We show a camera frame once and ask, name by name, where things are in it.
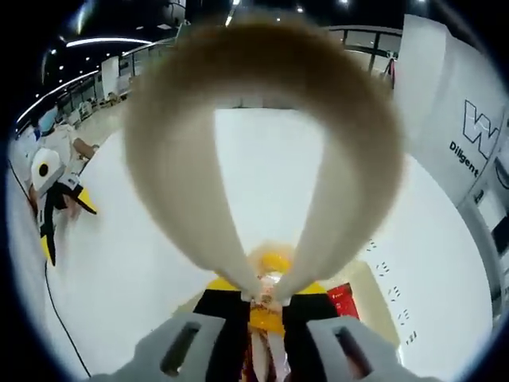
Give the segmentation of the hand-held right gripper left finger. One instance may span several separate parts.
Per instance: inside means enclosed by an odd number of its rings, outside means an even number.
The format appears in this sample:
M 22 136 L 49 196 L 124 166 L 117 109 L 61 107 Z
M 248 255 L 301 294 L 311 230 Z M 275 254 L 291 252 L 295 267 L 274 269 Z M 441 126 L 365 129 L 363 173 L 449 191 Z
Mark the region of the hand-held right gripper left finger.
M 192 312 L 175 314 L 135 346 L 108 381 L 238 381 L 250 304 L 233 290 L 207 289 Z

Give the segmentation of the person's left hand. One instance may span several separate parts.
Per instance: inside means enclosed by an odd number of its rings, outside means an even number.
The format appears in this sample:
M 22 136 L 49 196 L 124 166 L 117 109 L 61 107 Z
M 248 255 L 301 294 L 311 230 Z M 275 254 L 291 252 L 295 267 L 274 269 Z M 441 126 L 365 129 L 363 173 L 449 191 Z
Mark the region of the person's left hand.
M 64 203 L 66 205 L 65 211 L 68 214 L 68 219 L 76 220 L 81 212 L 81 206 L 67 195 L 64 195 Z

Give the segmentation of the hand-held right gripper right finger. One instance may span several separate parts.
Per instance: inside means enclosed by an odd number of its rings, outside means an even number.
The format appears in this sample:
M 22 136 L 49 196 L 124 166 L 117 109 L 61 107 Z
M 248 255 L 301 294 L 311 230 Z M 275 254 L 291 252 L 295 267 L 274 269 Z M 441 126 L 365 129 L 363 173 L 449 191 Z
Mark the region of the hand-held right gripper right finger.
M 288 381 L 401 381 L 394 347 L 358 319 L 337 315 L 326 293 L 282 308 Z

